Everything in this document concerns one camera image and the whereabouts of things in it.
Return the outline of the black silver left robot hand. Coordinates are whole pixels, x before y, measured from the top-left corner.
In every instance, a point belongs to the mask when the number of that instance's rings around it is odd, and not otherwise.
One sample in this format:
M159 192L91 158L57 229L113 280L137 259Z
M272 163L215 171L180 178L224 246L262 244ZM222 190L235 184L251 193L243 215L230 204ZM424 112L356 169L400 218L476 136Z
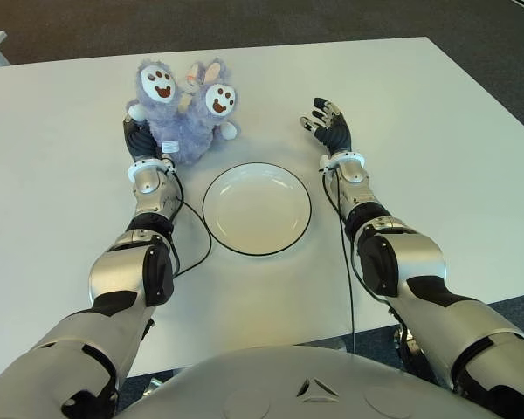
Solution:
M123 132L128 152L134 161L162 157L161 148L151 134L146 120L136 121L126 115L123 120Z

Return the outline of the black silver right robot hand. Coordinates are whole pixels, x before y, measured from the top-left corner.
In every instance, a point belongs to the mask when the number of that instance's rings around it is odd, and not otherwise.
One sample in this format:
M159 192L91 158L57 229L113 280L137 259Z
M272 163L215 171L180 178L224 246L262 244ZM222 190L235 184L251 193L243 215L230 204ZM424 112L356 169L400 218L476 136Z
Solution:
M341 109L330 100L314 98L312 119L300 117L300 125L326 150L329 156L352 151L351 133Z

